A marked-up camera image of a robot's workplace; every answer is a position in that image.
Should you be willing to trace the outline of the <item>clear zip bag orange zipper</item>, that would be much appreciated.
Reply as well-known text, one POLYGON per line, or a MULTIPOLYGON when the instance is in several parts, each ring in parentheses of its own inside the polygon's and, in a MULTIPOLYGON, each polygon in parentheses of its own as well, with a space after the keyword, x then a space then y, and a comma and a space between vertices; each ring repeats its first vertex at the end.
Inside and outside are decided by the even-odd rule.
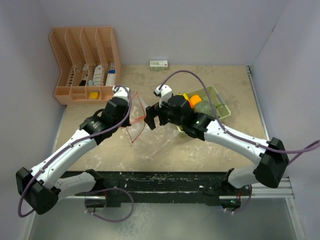
POLYGON ((130 126, 124 127, 123 130, 138 158, 150 160, 164 150, 178 136, 179 132, 177 127, 172 124, 160 126, 158 118, 155 119, 156 128, 151 130, 144 122, 148 105, 138 92, 131 97, 131 103, 130 126))

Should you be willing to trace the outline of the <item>green netted melon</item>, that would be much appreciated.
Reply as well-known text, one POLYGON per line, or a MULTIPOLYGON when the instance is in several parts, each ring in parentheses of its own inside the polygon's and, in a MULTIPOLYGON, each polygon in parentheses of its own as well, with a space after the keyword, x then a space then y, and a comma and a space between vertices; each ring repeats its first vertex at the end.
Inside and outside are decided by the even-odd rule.
POLYGON ((194 108, 193 108, 195 113, 201 113, 201 114, 205 114, 208 115, 210 117, 215 118, 215 114, 213 112, 213 109, 210 105, 210 102, 207 100, 203 100, 198 102, 194 108))

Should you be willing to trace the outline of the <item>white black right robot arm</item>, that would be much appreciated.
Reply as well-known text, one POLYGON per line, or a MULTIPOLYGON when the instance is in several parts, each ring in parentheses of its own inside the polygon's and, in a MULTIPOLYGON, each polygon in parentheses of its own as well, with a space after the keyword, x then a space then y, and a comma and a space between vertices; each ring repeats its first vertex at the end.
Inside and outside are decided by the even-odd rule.
POLYGON ((250 166, 232 168, 227 172, 222 190, 228 196, 255 183, 276 189, 289 164, 280 139, 274 137, 268 141, 233 130, 232 133, 240 137, 237 139, 228 134, 228 129, 222 128, 214 117, 193 110, 181 95, 174 95, 165 103, 148 106, 145 112, 144 122, 151 130, 155 129, 155 118, 158 118, 161 126, 170 123, 182 127, 189 137, 221 145, 252 162, 250 166))

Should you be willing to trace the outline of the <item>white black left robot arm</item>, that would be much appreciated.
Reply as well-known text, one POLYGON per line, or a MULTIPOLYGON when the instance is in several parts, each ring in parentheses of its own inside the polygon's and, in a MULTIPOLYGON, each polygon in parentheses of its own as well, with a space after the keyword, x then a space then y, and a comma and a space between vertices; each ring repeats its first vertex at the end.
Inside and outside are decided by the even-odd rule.
POLYGON ((126 127, 131 108, 130 96, 114 96, 105 108, 86 118, 71 138, 47 159, 31 169, 20 168, 15 174, 20 195, 18 216, 25 218, 33 212, 45 214, 59 201, 79 193, 101 194, 103 178, 93 169, 67 178, 62 175, 120 127, 126 127))

